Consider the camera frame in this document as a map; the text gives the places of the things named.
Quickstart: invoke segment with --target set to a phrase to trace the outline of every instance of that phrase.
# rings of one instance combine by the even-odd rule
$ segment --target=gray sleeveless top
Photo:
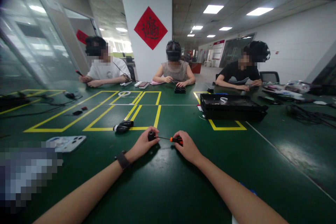
[[[179,65],[171,65],[169,62],[162,63],[163,75],[165,77],[171,76],[174,82],[184,82],[188,80],[187,67],[188,63],[185,61],[180,61]]]

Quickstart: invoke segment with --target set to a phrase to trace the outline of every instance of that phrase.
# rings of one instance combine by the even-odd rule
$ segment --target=red diamond sign
[[[152,50],[168,32],[149,6],[134,30]]]

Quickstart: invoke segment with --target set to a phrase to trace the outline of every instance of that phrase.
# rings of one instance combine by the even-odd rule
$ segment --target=black wristband
[[[123,170],[125,170],[130,165],[127,158],[125,157],[125,153],[126,151],[123,150],[120,154],[114,157],[115,160],[118,160]]]

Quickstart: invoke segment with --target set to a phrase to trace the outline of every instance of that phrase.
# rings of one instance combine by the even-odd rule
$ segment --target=black t-shirt
[[[240,70],[238,61],[227,64],[219,74],[224,75],[224,81],[231,84],[245,84],[249,78],[252,81],[260,79],[259,71],[255,66]]]

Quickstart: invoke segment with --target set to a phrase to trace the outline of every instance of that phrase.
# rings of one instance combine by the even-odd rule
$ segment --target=hand
[[[89,82],[89,78],[86,76],[79,76],[79,81],[82,83],[88,83]]]
[[[176,149],[187,159],[190,163],[195,164],[199,159],[203,156],[200,151],[197,149],[194,141],[188,135],[187,132],[178,131],[173,136],[178,137],[180,136],[183,141],[183,146],[179,145],[178,143],[174,143]]]
[[[157,128],[150,126],[147,130],[145,130],[145,132],[141,134],[132,149],[130,149],[129,152],[125,154],[127,160],[130,163],[133,163],[135,160],[143,156],[153,145],[157,144],[160,141],[159,138],[148,141],[148,133],[150,131],[154,131],[156,137],[159,133],[159,130]]]
[[[166,83],[170,83],[173,80],[173,78],[170,76],[164,77],[163,79]]]
[[[252,85],[252,86],[261,86],[262,84],[263,84],[263,82],[261,81],[261,79],[252,81],[250,83],[250,85]]]
[[[180,87],[180,88],[184,88],[187,85],[186,82],[179,82],[176,84],[176,86]]]
[[[244,91],[250,91],[250,88],[248,86],[245,85],[237,85],[236,89],[241,89]]]
[[[97,87],[103,85],[103,82],[102,82],[102,80],[94,80],[94,81],[92,80],[92,81],[88,82],[87,84],[92,88],[93,87],[97,88]]]

